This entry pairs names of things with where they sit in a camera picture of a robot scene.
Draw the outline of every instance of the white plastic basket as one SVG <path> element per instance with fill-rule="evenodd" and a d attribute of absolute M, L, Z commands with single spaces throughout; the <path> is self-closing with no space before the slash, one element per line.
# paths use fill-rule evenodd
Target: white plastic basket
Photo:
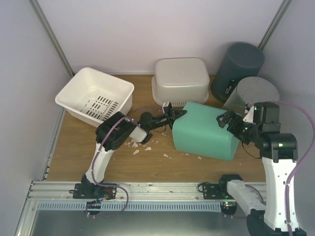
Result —
<path fill-rule="evenodd" d="M 81 69 L 56 96 L 56 103 L 74 117 L 98 127 L 117 111 L 127 114 L 134 85 L 94 70 Z"/>

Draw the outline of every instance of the gray wall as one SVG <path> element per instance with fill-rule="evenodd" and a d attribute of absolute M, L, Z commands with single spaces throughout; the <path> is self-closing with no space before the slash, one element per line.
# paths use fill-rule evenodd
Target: gray wall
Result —
<path fill-rule="evenodd" d="M 267 44 L 266 62 L 260 76 L 280 91 L 281 100 L 306 108 L 315 118 L 315 1 L 294 0 Z M 281 106 L 282 131 L 298 140 L 299 158 L 311 143 L 309 121 L 294 108 Z M 301 227 L 315 235 L 315 153 L 295 178 L 296 211 Z"/>
<path fill-rule="evenodd" d="M 216 73 L 232 42 L 258 45 L 282 0 L 39 0 L 72 69 L 154 72 L 199 57 Z"/>
<path fill-rule="evenodd" d="M 14 234 L 39 180 L 69 76 L 27 0 L 0 1 L 0 235 Z"/>

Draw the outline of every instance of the teal plastic container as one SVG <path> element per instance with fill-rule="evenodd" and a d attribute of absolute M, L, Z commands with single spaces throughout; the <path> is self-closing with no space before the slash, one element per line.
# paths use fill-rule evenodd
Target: teal plastic container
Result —
<path fill-rule="evenodd" d="M 225 110 L 189 102 L 185 115 L 174 122 L 173 140 L 176 150 L 217 158 L 233 159 L 239 140 L 217 123 Z"/>

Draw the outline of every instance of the gray floor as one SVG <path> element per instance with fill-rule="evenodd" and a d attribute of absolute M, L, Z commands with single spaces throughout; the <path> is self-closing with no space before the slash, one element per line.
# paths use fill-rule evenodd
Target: gray floor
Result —
<path fill-rule="evenodd" d="M 245 219 L 224 218 L 216 212 L 126 211 L 113 218 L 92 219 L 82 211 L 40 210 L 31 235 L 249 236 L 249 233 Z"/>

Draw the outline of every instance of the wooden table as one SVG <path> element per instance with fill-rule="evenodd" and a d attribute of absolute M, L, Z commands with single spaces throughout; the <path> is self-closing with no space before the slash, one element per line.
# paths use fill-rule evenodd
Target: wooden table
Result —
<path fill-rule="evenodd" d="M 142 106 L 160 108 L 153 100 L 152 75 L 117 76 L 134 84 L 133 105 L 129 112 Z M 221 107 L 210 93 L 206 105 Z M 132 118 L 139 119 L 145 110 L 137 111 Z M 254 156 L 258 150 L 246 146 Z M 88 125 L 66 112 L 58 137 L 47 180 L 80 181 L 91 164 L 95 151 L 95 127 Z M 153 131 L 150 142 L 138 147 L 123 145 L 112 156 L 106 172 L 107 181 L 218 181 L 222 174 L 240 174 L 244 181 L 265 181 L 262 161 L 250 157 L 238 146 L 232 161 L 186 155 L 175 150 L 172 132 L 167 128 L 164 135 Z"/>

